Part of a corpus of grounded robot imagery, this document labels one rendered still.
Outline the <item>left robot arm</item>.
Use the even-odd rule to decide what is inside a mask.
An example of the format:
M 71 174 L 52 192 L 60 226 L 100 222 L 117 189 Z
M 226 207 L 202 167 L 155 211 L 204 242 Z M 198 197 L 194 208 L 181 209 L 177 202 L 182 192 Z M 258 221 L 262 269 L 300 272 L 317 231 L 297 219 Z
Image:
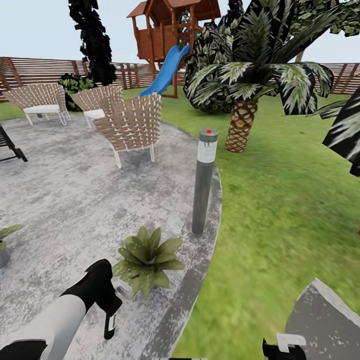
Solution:
M 128 300 L 133 298 L 129 284 L 120 279 L 111 283 L 110 278 L 113 273 L 106 261 L 92 264 L 37 319 L 0 349 L 0 360 L 63 360 L 95 302 L 112 317 L 123 303 L 116 296 L 118 293 Z

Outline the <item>insectifuge atomizer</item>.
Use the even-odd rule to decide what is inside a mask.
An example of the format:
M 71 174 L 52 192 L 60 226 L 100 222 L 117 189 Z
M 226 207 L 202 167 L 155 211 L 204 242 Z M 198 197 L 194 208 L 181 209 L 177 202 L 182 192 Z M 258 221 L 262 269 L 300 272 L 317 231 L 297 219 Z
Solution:
M 115 334 L 115 328 L 116 328 L 116 322 L 117 322 L 117 312 L 110 316 L 106 314 L 105 317 L 105 330 L 104 330 L 104 338 L 106 340 L 110 340 L 114 334 Z

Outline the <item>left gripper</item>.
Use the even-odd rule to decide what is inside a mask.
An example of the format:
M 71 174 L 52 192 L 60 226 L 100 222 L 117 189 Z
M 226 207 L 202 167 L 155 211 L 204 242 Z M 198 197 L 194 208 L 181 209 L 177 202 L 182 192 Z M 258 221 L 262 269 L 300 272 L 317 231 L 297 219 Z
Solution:
M 104 296 L 98 297 L 96 299 L 98 306 L 103 309 L 109 316 L 113 316 L 118 309 L 122 306 L 122 300 L 116 296 L 114 288 Z

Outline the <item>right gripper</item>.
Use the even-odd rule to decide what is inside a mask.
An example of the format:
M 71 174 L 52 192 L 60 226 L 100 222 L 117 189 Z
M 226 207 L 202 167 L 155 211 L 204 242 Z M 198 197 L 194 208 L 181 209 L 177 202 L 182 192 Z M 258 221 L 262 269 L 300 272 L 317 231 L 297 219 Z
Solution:
M 278 344 L 269 345 L 266 343 L 266 339 L 264 338 L 262 349 L 264 356 L 267 356 L 267 360 L 307 360 L 307 356 L 300 345 L 288 347 L 289 352 L 281 352 Z

